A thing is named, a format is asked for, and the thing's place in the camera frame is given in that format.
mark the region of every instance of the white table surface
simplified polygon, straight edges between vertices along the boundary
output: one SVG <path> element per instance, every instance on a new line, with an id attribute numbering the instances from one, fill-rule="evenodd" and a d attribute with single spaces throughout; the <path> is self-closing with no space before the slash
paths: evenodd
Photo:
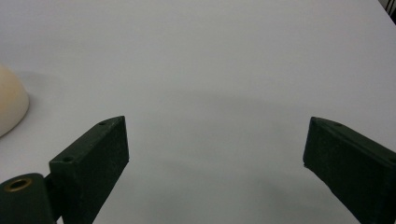
<path id="1" fill-rule="evenodd" d="M 31 99 L 0 181 L 124 115 L 101 223 L 358 223 L 303 167 L 309 119 L 396 149 L 396 28 L 376 0 L 2 1 L 0 63 Z"/>

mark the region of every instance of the beige object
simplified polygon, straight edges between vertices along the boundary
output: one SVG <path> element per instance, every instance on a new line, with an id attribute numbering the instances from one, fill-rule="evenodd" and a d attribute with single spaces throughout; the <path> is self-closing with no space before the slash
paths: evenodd
<path id="1" fill-rule="evenodd" d="M 29 107 L 29 97 L 18 78 L 0 65 L 0 136 L 15 127 Z"/>

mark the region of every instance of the brass insert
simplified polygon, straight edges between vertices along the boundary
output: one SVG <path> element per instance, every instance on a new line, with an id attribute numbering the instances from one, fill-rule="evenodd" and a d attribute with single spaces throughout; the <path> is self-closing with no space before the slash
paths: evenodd
<path id="1" fill-rule="evenodd" d="M 32 184 L 32 179 L 31 178 L 22 178 L 22 179 L 16 179 L 14 181 L 9 182 L 5 187 L 4 190 L 8 192 L 15 192 L 19 191 L 21 189 L 27 188 L 29 185 Z"/>

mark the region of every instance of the beige dome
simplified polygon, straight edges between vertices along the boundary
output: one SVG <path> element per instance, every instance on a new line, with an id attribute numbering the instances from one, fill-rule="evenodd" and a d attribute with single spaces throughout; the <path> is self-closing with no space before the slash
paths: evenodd
<path id="1" fill-rule="evenodd" d="M 15 127 L 29 107 L 29 97 L 18 78 L 0 65 L 0 136 Z"/>

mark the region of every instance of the screw hole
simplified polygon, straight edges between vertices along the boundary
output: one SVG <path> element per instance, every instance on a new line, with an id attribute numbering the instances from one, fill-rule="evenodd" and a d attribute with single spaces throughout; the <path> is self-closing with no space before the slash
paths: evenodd
<path id="1" fill-rule="evenodd" d="M 5 191 L 14 192 L 21 189 L 24 189 L 32 184 L 31 178 L 17 179 L 7 184 L 5 187 Z"/>
<path id="2" fill-rule="evenodd" d="M 73 157 L 65 157 L 64 159 L 63 159 L 63 161 L 64 162 L 70 162 L 70 161 L 72 161 L 74 158 Z"/>

